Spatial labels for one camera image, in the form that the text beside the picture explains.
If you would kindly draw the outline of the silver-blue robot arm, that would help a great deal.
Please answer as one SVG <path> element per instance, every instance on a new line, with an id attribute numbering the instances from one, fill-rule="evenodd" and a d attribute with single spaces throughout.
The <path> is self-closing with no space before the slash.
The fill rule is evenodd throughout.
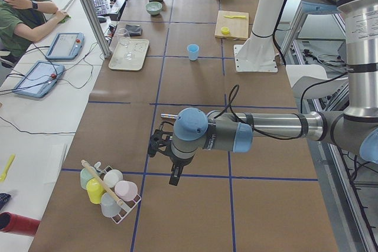
<path id="1" fill-rule="evenodd" d="M 346 29 L 349 105 L 341 112 L 308 114 L 235 113 L 231 105 L 204 113 L 179 112 L 172 132 L 157 129 L 148 155 L 172 162 L 170 184 L 177 185 L 197 149 L 247 152 L 253 137 L 323 140 L 377 162 L 377 0 L 303 0 L 310 13 L 340 12 Z"/>

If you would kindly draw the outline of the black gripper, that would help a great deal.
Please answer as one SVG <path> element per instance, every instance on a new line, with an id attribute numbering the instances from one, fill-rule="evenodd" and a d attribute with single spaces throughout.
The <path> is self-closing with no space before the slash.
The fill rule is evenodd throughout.
<path id="1" fill-rule="evenodd" d="M 170 158 L 172 168 L 169 184 L 177 186 L 184 167 L 192 162 L 192 154 L 178 150 L 174 146 L 173 137 L 173 133 L 163 131 L 162 126 L 155 129 L 153 135 L 149 138 L 147 155 L 149 158 L 153 158 L 159 152 Z"/>

